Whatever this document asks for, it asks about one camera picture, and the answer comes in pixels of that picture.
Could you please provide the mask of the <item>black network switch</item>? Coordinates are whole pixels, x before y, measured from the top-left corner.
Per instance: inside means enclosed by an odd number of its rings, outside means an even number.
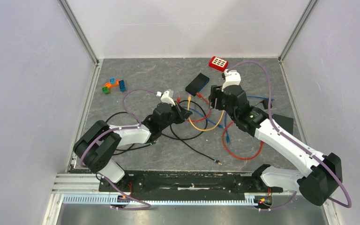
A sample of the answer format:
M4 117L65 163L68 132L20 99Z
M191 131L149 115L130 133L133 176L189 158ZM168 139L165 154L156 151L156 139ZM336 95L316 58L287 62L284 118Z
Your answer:
M186 87L185 91L192 95L196 96L210 81L210 78L206 75L199 73Z

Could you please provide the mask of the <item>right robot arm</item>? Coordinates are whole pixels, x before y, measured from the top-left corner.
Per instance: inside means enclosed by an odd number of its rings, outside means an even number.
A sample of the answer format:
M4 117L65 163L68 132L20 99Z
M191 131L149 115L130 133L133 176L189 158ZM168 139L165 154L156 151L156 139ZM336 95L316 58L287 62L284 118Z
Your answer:
M264 191L268 187L292 190L301 193L310 203L321 206L342 186L339 156L325 155L295 138L265 111L250 106L239 85L213 85L209 101L212 108L225 111L240 130L268 144L295 166L295 170L269 164L260 166L253 173L255 190Z

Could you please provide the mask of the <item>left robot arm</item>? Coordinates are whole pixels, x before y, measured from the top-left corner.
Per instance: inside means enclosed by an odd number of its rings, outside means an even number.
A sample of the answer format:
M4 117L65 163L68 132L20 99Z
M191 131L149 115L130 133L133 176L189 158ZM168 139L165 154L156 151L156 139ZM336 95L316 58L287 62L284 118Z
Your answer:
M104 176L115 190L123 191L128 187L128 178L113 160L116 149L130 144L154 144L164 129L185 122L190 115L192 112L178 103L159 103L151 115L136 125L121 127L98 120L76 141L73 152L79 157L80 166Z

